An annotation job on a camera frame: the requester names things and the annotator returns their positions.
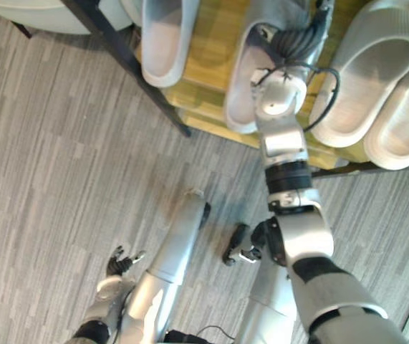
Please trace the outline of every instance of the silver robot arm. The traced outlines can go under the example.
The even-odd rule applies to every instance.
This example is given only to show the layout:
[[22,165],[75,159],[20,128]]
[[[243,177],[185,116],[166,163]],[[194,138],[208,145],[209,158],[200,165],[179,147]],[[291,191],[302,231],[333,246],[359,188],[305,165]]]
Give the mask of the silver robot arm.
[[[287,269],[310,343],[406,343],[359,281],[332,261],[332,233],[312,186],[306,140],[295,118],[307,73],[293,64],[260,70],[252,80],[268,205],[274,212],[264,226],[267,253],[273,264]],[[254,235],[251,240],[256,248]]]

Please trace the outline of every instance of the gray carpet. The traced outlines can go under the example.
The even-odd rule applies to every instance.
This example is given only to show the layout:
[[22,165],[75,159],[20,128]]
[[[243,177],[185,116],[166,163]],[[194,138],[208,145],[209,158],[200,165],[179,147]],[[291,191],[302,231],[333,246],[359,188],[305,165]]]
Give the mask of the gray carpet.
[[[409,337],[409,171],[316,182],[352,271]],[[63,343],[118,244],[148,256],[188,187],[213,211],[172,326],[235,334],[256,273],[220,261],[236,221],[268,216],[258,151],[207,133],[182,137],[89,37],[0,18],[0,344]],[[228,343],[217,330],[203,336]],[[304,343],[297,326],[294,343]]]

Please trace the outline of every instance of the wooden shelf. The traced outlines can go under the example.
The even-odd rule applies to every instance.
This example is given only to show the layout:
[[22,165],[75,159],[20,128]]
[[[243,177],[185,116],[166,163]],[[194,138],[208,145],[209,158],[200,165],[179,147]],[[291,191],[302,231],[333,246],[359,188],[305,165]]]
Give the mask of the wooden shelf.
[[[329,38],[319,66],[329,65],[352,18],[367,2],[369,0],[336,1]],[[172,105],[185,110],[182,116],[187,125],[258,147],[256,134],[232,132],[223,119],[225,91],[249,3],[250,0],[201,0],[182,80],[163,92]],[[324,75],[316,76],[308,87],[310,95],[297,116],[303,126],[307,124],[315,101],[314,94],[319,91],[323,79]],[[306,137],[312,165],[334,168],[340,158],[357,163],[368,161],[361,142],[347,148],[331,148],[316,141],[311,134]]]

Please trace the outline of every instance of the slipper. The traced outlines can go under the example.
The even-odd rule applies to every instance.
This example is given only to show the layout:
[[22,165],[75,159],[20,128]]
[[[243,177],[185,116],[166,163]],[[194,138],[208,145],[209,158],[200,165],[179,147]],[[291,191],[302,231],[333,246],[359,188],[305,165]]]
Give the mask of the slipper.
[[128,16],[138,27],[142,26],[142,2],[143,0],[120,0]]
[[199,0],[144,0],[142,74],[156,87],[172,86],[183,74]]
[[[409,71],[409,0],[374,0],[352,21],[330,67],[341,74],[337,102],[314,129],[332,147],[358,142],[374,122],[389,94]],[[326,77],[309,116],[321,114],[335,79]]]
[[272,68],[275,65],[274,58],[260,42],[255,26],[269,24],[280,30],[303,29],[309,23],[308,15],[308,1],[251,1],[223,106],[229,129],[239,133],[256,131],[251,78],[258,68]]
[[409,166],[409,73],[397,84],[364,139],[365,152],[388,170]]

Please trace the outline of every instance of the wire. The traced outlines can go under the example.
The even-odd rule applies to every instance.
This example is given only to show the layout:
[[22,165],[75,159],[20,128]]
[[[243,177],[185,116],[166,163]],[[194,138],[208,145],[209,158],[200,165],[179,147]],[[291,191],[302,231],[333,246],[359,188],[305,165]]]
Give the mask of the wire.
[[335,83],[335,88],[332,91],[333,95],[332,95],[330,101],[328,102],[327,106],[325,107],[325,109],[320,114],[320,116],[313,123],[311,123],[307,127],[303,128],[303,131],[305,133],[307,133],[308,131],[312,130],[316,125],[318,125],[320,122],[322,122],[325,117],[327,117],[328,113],[330,112],[333,105],[335,104],[336,99],[338,97],[338,93],[340,91],[340,86],[341,86],[340,73],[335,68],[331,68],[331,67],[320,68],[320,67],[312,66],[312,65],[310,65],[310,64],[308,64],[306,62],[303,62],[303,61],[291,61],[291,62],[285,62],[285,63],[282,63],[282,64],[278,64],[276,67],[269,70],[257,82],[256,86],[260,85],[264,80],[266,80],[270,75],[272,75],[276,71],[281,70],[282,68],[285,68],[285,67],[304,67],[304,68],[308,68],[311,71],[313,71],[313,73],[315,75],[328,72],[328,73],[330,73],[331,75],[333,75],[335,77],[336,83]]
[[217,325],[207,325],[204,328],[201,328],[197,333],[196,333],[196,337],[198,337],[200,335],[200,333],[202,333],[204,330],[207,330],[208,328],[218,328],[227,338],[234,340],[234,337],[231,337],[228,333],[225,332],[225,330],[223,328],[221,328],[220,326]]

